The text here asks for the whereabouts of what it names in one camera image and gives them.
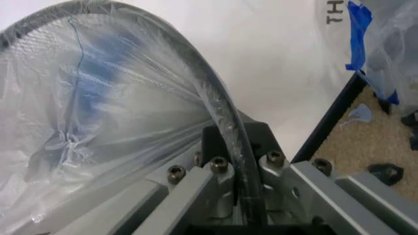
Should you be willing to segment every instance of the clear plastic sheet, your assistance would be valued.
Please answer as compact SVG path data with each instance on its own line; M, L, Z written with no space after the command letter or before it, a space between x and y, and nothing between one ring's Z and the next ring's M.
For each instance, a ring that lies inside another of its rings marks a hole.
M58 230L189 149L212 118L241 172L243 213L262 210L226 90L157 17L113 2L53 6L1 34L0 69L2 233Z
M364 77L377 96L399 104L401 115L418 109L418 2L361 0L372 13L364 33Z

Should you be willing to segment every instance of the beige carpet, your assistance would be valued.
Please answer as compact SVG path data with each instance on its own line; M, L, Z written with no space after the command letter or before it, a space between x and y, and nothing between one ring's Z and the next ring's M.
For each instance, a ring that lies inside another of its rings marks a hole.
M349 119L348 113L361 103L371 109L372 121L340 127L340 123ZM393 188L418 203L418 151L410 149L410 135L411 130L400 122L399 116L383 112L372 90L366 87L334 126L314 158L329 160L338 175L367 171L370 164L393 163L404 168L403 179Z

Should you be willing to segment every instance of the blue painter's tape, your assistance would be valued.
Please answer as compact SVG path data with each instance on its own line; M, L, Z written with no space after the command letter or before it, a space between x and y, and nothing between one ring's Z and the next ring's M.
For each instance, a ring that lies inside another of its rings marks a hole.
M347 64L346 69L357 71L366 61L363 38L367 27L372 22L372 13L367 7L356 5L352 1L348 2L347 7L351 22L351 64Z

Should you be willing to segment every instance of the metal bracket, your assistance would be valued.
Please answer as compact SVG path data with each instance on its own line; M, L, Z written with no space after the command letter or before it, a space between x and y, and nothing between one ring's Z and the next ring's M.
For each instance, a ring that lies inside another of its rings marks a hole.
M323 220L338 234L396 234L309 162L272 168L263 158L263 182L281 195L281 208L302 223Z

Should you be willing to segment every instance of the bolt head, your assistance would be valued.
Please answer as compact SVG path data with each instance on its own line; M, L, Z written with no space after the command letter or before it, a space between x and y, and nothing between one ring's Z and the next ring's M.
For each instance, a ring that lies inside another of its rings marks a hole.
M181 165L174 165L167 170L167 180L171 184L178 184L186 176L186 169Z
M210 160L210 169L213 173L225 173L228 171L228 160L224 157L214 157Z
M331 175L332 165L328 160L322 159L322 158L316 158L313 160L312 164L324 175L326 176Z
M274 166L282 167L284 164L284 154L277 150L268 152L267 163L272 164Z

